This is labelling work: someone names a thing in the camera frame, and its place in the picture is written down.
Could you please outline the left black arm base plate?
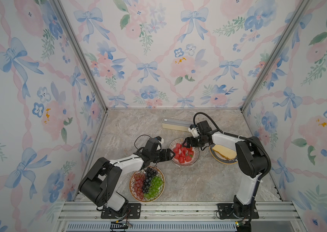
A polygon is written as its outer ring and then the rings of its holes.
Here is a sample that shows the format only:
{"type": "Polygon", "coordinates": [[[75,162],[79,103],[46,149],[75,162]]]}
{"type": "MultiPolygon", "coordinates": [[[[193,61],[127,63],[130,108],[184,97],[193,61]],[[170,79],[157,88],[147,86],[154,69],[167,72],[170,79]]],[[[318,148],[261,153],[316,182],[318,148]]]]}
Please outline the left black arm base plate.
{"type": "Polygon", "coordinates": [[[104,206],[101,219],[140,219],[141,203],[125,203],[120,210],[104,206]]]}

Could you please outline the red strawberries pile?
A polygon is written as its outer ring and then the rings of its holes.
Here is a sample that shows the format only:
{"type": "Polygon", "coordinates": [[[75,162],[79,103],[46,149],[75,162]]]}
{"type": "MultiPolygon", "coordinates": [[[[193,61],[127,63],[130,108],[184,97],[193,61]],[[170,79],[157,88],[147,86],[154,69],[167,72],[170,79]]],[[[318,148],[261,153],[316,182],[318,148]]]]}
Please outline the red strawberries pile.
{"type": "Polygon", "coordinates": [[[175,152],[173,160],[180,165],[189,164],[194,161],[195,152],[193,148],[185,148],[182,144],[176,143],[173,151],[175,152]]]}

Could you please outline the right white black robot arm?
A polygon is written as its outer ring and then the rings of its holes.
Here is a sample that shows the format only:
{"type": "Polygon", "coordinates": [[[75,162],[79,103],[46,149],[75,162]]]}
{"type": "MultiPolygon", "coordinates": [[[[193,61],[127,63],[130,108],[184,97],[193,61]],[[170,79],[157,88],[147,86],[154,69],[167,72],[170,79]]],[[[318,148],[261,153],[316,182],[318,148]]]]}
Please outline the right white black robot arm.
{"type": "Polygon", "coordinates": [[[236,152],[238,165],[243,173],[237,194],[230,210],[235,217],[252,219],[254,203],[259,184],[271,170],[271,160],[259,139],[243,137],[220,129],[212,130],[207,121],[191,125],[183,145],[188,148],[203,148],[206,145],[220,145],[236,152]]]}

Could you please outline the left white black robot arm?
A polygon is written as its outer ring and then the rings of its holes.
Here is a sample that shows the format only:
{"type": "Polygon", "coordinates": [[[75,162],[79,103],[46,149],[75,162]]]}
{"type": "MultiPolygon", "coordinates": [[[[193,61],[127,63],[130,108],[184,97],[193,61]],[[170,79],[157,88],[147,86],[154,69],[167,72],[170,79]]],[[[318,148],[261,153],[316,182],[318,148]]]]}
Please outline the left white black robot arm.
{"type": "Polygon", "coordinates": [[[151,163],[172,160],[175,153],[169,148],[162,148],[163,141],[159,136],[149,138],[144,147],[126,158],[99,158],[81,180],[78,191],[97,206],[102,218],[124,218],[128,215],[130,204],[115,191],[120,177],[143,170],[151,163]]]}

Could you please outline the slice of bread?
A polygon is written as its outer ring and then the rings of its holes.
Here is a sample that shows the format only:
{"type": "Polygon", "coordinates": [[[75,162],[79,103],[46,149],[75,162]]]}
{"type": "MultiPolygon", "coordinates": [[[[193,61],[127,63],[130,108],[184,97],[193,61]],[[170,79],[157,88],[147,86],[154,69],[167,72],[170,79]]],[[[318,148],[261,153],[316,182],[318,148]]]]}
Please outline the slice of bread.
{"type": "Polygon", "coordinates": [[[227,160],[231,160],[237,157],[236,151],[221,145],[215,145],[212,149],[227,160]]]}

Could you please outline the aluminium mounting rail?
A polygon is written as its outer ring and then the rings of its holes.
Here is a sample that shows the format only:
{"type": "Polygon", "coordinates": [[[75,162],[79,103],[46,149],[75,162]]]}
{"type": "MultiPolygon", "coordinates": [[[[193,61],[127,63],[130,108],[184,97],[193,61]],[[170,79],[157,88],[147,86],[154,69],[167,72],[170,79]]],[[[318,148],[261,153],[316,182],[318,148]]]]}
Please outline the aluminium mounting rail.
{"type": "Polygon", "coordinates": [[[152,202],[142,204],[140,217],[103,219],[91,202],[66,203],[55,232],[305,232],[292,202],[259,202],[246,227],[240,219],[221,219],[214,202],[152,202]]]}

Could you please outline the cream plastic wrap dispenser box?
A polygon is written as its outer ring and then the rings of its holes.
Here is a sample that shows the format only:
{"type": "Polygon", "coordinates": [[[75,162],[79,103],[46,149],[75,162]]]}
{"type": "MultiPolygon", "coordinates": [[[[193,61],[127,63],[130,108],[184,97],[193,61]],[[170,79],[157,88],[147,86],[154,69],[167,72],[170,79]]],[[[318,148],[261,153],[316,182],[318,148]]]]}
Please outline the cream plastic wrap dispenser box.
{"type": "Polygon", "coordinates": [[[162,119],[163,129],[188,132],[188,129],[192,124],[193,123],[190,121],[167,119],[167,118],[162,119]]]}

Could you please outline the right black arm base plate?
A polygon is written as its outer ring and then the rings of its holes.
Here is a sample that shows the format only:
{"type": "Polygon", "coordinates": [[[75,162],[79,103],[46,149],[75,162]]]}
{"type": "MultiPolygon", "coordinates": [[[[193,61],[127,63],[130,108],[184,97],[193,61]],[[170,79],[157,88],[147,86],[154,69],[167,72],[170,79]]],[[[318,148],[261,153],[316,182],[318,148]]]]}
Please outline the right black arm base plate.
{"type": "Polygon", "coordinates": [[[259,219],[259,214],[255,206],[253,206],[253,210],[251,211],[251,204],[218,203],[217,212],[219,219],[248,219],[250,214],[252,214],[252,219],[259,219]]]}

